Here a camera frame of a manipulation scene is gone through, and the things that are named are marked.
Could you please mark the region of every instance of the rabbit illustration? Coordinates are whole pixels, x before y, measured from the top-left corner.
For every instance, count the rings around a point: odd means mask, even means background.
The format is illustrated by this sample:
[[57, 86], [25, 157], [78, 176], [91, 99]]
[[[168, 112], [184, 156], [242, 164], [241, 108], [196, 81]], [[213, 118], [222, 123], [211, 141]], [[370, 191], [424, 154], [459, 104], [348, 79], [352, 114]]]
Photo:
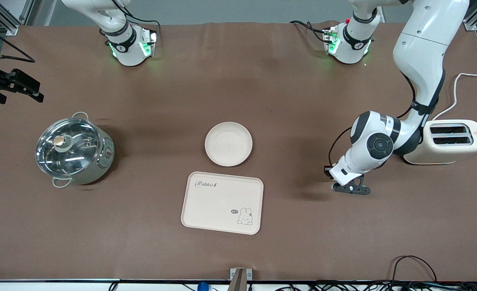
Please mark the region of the rabbit illustration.
[[251, 208], [240, 209], [240, 216], [238, 217], [238, 224], [253, 225], [253, 214]]

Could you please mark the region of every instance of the pot lid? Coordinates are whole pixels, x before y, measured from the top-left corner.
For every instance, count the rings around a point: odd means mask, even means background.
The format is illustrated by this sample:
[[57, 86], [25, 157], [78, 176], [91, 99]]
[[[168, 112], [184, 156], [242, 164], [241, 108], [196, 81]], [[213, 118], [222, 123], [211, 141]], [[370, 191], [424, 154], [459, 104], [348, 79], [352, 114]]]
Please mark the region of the pot lid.
[[66, 118], [52, 124], [39, 138], [37, 165], [48, 175], [67, 177], [91, 164], [102, 146], [95, 126], [83, 118]]

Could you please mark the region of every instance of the white robot link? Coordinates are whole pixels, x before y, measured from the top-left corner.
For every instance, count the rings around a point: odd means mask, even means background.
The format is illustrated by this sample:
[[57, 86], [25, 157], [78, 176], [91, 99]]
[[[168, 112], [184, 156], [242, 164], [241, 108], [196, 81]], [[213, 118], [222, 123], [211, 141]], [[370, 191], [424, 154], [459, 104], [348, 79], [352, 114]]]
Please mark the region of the white robot link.
[[[405, 4], [409, 0], [349, 0], [353, 18], [325, 33], [327, 50], [337, 60], [353, 64], [367, 52], [380, 16], [377, 6]], [[374, 111], [362, 113], [350, 131], [352, 147], [326, 169], [340, 192], [368, 194], [365, 173], [381, 166], [391, 154], [408, 154], [421, 142], [422, 129], [438, 102], [445, 72], [443, 56], [468, 9], [469, 0], [414, 0], [413, 12], [393, 50], [399, 70], [417, 87], [408, 117], [400, 120]]]
[[93, 20], [109, 39], [122, 65], [136, 66], [153, 55], [157, 33], [130, 24], [122, 11], [132, 0], [63, 0], [64, 5]]

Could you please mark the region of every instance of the pot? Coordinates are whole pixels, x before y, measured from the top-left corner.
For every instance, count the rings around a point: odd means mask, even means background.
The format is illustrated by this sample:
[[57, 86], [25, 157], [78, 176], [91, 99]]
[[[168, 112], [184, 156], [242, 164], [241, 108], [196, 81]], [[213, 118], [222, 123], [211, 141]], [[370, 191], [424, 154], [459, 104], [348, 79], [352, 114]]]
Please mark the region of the pot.
[[76, 112], [44, 131], [37, 143], [36, 160], [57, 188], [88, 184], [102, 177], [113, 163], [114, 144], [85, 112]]

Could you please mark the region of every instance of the white toaster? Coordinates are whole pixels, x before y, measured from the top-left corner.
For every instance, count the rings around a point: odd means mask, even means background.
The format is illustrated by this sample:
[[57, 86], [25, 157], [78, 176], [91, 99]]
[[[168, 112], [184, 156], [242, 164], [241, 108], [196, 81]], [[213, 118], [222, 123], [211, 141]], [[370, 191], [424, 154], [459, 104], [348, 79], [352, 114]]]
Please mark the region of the white toaster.
[[451, 164], [477, 153], [477, 122], [464, 119], [427, 121], [423, 141], [403, 158], [411, 164]]

